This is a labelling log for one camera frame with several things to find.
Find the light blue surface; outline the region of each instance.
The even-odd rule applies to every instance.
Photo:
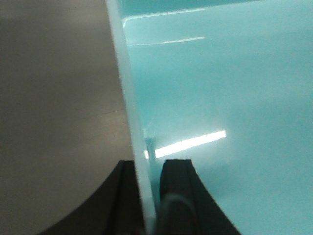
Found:
[[[121,79],[147,143],[136,164],[156,205],[164,160],[192,159],[242,234],[312,234],[313,1],[200,2],[133,16],[119,2],[131,67]]]

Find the gray floor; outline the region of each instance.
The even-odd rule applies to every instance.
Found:
[[[0,235],[51,226],[131,158],[104,0],[0,0]]]

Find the turquoise panel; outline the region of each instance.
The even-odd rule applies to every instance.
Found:
[[[313,1],[167,2],[119,2],[143,206],[165,159],[192,159],[242,234],[311,234]]]

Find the gray surface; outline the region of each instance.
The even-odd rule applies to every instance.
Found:
[[[44,230],[131,158],[104,1],[0,0],[0,235]]]

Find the glossy surface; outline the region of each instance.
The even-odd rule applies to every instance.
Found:
[[[242,234],[313,231],[312,12],[263,0],[122,20],[156,206],[164,160],[192,159]]]

